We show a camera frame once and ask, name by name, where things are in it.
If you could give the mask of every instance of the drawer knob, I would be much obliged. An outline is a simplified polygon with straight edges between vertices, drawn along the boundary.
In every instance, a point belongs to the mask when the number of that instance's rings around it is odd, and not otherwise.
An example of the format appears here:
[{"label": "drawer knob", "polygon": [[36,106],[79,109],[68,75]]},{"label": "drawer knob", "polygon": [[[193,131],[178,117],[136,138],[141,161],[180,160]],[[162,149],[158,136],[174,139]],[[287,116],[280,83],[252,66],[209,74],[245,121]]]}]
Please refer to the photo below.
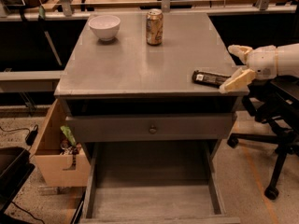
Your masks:
[{"label": "drawer knob", "polygon": [[158,131],[158,129],[154,125],[150,126],[150,128],[149,128],[149,133],[150,134],[156,134],[157,131]]}]

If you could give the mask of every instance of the bowl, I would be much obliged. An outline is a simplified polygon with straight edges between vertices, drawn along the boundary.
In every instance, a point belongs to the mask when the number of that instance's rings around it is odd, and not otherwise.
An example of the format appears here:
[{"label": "bowl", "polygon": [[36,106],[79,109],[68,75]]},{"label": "bowl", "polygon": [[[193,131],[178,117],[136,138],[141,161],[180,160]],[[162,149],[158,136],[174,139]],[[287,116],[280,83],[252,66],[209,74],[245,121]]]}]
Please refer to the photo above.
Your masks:
[{"label": "bowl", "polygon": [[121,20],[112,15],[101,15],[92,18],[89,26],[93,33],[103,41],[112,40],[120,30]]}]

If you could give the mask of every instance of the concrete floor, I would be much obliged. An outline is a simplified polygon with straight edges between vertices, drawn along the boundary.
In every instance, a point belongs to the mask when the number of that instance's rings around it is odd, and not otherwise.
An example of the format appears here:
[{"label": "concrete floor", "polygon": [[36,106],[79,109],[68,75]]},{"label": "concrete floor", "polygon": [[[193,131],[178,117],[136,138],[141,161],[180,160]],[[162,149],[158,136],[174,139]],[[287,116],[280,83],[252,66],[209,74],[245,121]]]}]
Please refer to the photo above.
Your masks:
[{"label": "concrete floor", "polygon": [[[41,125],[48,106],[40,106],[33,116],[29,116],[23,107],[0,107],[0,126],[5,130],[17,128],[33,129]],[[271,133],[267,125],[253,121],[247,112],[239,111],[234,132]],[[26,131],[4,133],[0,131],[0,147],[20,146],[25,144]],[[243,224],[289,224],[299,219],[297,198],[299,198],[299,164],[297,156],[288,156],[283,172],[278,181],[280,194],[275,201],[264,197],[263,191],[268,186],[277,155],[275,146],[242,141],[232,149],[223,140],[214,158],[216,179],[229,217],[239,217]],[[43,195],[46,183],[38,170],[23,185],[14,202],[43,219],[46,224],[67,224],[74,215],[83,188],[60,189],[60,194]],[[30,223],[41,223],[28,214],[18,210],[13,204],[6,214]]]}]

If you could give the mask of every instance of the closed drawer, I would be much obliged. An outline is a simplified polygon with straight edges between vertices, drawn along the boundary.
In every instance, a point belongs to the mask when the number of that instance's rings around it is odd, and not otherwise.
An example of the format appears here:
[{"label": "closed drawer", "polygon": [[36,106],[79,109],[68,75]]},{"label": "closed drawer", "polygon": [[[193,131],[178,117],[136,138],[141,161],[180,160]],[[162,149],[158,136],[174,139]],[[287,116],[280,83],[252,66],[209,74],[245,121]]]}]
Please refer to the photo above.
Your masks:
[{"label": "closed drawer", "polygon": [[226,138],[234,113],[67,117],[79,142]]}]

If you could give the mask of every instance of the gold can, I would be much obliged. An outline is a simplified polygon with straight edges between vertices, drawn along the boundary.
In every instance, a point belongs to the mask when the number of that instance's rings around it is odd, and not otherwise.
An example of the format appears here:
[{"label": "gold can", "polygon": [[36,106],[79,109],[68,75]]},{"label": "gold can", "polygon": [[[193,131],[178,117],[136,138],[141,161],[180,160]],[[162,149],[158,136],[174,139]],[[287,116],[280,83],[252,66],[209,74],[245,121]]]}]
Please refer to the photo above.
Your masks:
[{"label": "gold can", "polygon": [[159,45],[163,38],[163,13],[160,9],[151,9],[147,14],[147,42]]}]

